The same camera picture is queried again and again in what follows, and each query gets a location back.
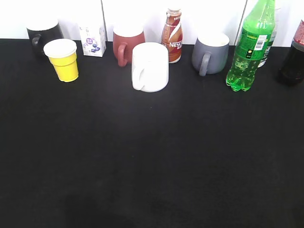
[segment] green plastic bottle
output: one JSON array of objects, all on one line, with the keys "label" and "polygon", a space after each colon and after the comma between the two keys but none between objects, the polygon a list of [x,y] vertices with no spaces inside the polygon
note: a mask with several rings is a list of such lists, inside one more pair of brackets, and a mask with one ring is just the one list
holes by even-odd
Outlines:
[{"label": "green plastic bottle", "polygon": [[233,64],[227,74],[226,84],[233,91],[251,88],[275,24],[275,0],[259,0],[244,20]]}]

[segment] bottle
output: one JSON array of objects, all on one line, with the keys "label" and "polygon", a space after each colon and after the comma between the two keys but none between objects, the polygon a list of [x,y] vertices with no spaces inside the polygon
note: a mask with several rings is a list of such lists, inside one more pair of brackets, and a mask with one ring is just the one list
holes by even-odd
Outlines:
[{"label": "bottle", "polygon": [[246,17],[226,84],[247,91],[275,28],[275,0],[259,0]]},{"label": "bottle", "polygon": [[271,35],[271,37],[270,37],[270,41],[269,41],[269,43],[268,43],[268,46],[267,46],[266,51],[265,51],[265,53],[264,53],[264,56],[263,56],[263,58],[262,58],[260,64],[258,65],[259,68],[262,67],[262,66],[264,66],[264,64],[266,63],[267,57],[268,57],[268,54],[269,54],[269,51],[270,51],[270,48],[272,47],[272,45],[273,45],[273,43],[274,43],[274,40],[275,40],[275,38],[276,38],[277,27],[278,27],[278,24],[279,24],[279,13],[280,13],[280,11],[281,11],[281,6],[280,6],[280,5],[276,5],[276,6],[275,6],[275,22],[276,22],[276,23],[275,23],[275,29],[274,29],[274,31],[272,32],[272,35]]},{"label": "bottle", "polygon": [[167,21],[162,31],[161,44],[169,52],[169,63],[176,63],[181,58],[182,30],[181,11],[179,8],[169,8]]},{"label": "bottle", "polygon": [[296,85],[304,79],[304,18],[302,19],[289,53],[279,70],[278,79],[287,85]]}]

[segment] plastic cup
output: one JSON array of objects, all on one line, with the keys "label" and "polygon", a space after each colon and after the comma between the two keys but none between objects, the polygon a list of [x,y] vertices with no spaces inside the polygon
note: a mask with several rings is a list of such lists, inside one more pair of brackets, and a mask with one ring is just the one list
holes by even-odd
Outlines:
[{"label": "plastic cup", "polygon": [[60,81],[72,82],[78,78],[76,49],[76,43],[70,39],[55,39],[44,46],[43,51]]}]

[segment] mug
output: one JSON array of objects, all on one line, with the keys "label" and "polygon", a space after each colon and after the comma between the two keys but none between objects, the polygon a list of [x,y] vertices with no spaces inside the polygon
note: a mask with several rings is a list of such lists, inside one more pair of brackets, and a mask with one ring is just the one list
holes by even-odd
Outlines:
[{"label": "mug", "polygon": [[159,43],[142,43],[133,49],[132,84],[136,90],[157,92],[169,81],[169,53]]},{"label": "mug", "polygon": [[192,65],[200,76],[216,74],[226,65],[229,37],[224,33],[199,35],[192,53]]},{"label": "mug", "polygon": [[32,49],[37,57],[45,56],[43,47],[48,42],[63,38],[58,20],[52,17],[31,19],[26,27]]},{"label": "mug", "polygon": [[137,25],[120,24],[113,29],[113,52],[118,65],[124,67],[132,61],[133,48],[145,42],[143,28]]}]

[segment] brown bottle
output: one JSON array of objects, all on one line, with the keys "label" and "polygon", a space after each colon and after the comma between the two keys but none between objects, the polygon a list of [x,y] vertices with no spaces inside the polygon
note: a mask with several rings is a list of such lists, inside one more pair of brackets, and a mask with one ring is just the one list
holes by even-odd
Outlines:
[{"label": "brown bottle", "polygon": [[180,9],[168,9],[167,21],[162,31],[161,44],[169,52],[169,63],[176,63],[181,58],[182,30]]}]

